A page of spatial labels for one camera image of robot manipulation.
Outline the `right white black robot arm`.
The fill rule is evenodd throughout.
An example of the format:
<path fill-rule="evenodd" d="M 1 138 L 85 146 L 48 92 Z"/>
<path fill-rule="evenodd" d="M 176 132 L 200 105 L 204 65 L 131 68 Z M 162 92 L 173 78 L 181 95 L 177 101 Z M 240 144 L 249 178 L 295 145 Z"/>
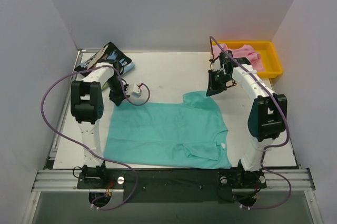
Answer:
<path fill-rule="evenodd" d="M 239 84 L 253 101 L 247 126 L 252 136 L 250 145 L 244 156 L 239 160 L 241 170 L 235 174 L 235 181 L 242 187 L 247 187 L 254 180 L 253 172 L 261 171 L 264 166 L 266 152 L 280 148 L 290 140 L 289 126 L 286 121 L 288 101 L 284 94 L 276 94 L 259 78 L 249 60 L 234 58 L 231 51 L 222 51 L 219 56 L 211 59 L 220 62 L 218 70 L 208 70 L 209 81 L 207 96 L 213 96 L 226 91 L 229 86 Z"/>

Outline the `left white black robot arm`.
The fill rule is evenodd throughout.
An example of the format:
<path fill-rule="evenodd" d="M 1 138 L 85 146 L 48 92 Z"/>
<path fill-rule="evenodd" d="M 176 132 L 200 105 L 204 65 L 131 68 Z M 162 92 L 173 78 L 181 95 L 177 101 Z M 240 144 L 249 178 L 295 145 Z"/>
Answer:
<path fill-rule="evenodd" d="M 124 71 L 119 61 L 100 59 L 96 68 L 82 80 L 72 82 L 71 114 L 78 123 L 85 145 L 83 179 L 89 179 L 96 188 L 103 188 L 108 183 L 108 174 L 105 161 L 100 159 L 103 156 L 99 129 L 104 113 L 102 86 L 108 84 L 109 98 L 119 106 L 125 100 L 124 92 L 128 85 L 122 85 L 114 71 Z"/>

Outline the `teal t shirt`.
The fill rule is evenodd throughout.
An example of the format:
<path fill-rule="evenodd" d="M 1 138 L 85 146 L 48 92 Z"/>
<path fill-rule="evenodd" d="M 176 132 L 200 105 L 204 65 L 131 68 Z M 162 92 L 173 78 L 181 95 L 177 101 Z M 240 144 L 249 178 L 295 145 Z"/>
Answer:
<path fill-rule="evenodd" d="M 130 164 L 229 169 L 227 134 L 220 107 L 204 91 L 185 93 L 181 103 L 125 102 L 114 108 L 104 157 Z"/>

